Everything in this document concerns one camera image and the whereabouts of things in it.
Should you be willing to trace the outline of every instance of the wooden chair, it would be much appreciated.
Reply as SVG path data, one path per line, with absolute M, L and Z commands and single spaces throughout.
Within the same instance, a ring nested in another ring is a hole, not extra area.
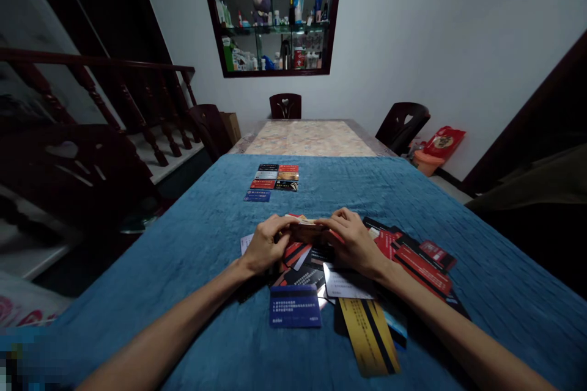
M 428 108 L 416 103 L 395 103 L 375 137 L 397 155 L 407 153 L 410 142 L 430 119 Z
M 196 123 L 196 129 L 212 163 L 228 153 L 232 148 L 232 142 L 214 104 L 194 105 L 190 109 L 190 116 Z
M 301 95 L 279 93 L 269 98 L 271 118 L 301 119 Z
M 135 146 L 108 125 L 8 134 L 0 138 L 0 151 L 2 185 L 90 236 L 117 233 L 148 197 L 166 204 Z

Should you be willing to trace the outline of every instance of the forearm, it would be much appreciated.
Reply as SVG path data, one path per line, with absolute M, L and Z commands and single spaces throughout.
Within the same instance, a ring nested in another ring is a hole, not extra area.
M 155 389 L 202 326 L 252 275 L 239 260 L 234 261 L 220 275 L 141 331 L 78 389 Z
M 481 389 L 554 389 L 542 376 L 426 290 L 396 263 L 390 264 L 378 281 L 422 318 Z

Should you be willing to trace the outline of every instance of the red bag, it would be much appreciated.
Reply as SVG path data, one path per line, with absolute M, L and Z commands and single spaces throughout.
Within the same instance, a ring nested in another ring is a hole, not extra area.
M 424 147 L 424 153 L 447 160 L 457 149 L 466 131 L 444 126 L 436 132 Z

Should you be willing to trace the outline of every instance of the hand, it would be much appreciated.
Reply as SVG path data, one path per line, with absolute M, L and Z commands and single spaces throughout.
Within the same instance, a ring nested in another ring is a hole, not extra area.
M 277 214 L 273 214 L 263 223 L 259 223 L 251 244 L 240 258 L 244 267 L 258 275 L 283 257 L 283 252 L 292 234 L 288 229 L 291 223 L 299 223 L 299 220 L 296 217 L 279 217 Z M 279 231 L 282 231 L 283 235 L 277 243 L 274 243 L 273 237 Z
M 369 236 L 359 214 L 341 208 L 329 219 L 318 219 L 316 224 L 328 226 L 341 236 L 341 243 L 333 234 L 329 234 L 329 243 L 334 246 L 336 255 L 357 272 L 367 278 L 377 280 L 391 269 L 393 264 L 382 254 L 375 241 Z

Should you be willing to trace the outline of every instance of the orange bucket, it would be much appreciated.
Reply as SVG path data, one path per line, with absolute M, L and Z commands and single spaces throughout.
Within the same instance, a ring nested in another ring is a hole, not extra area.
M 445 162 L 444 159 L 430 156 L 422 150 L 414 153 L 414 164 L 426 177 L 430 177 L 436 171 L 436 168 Z

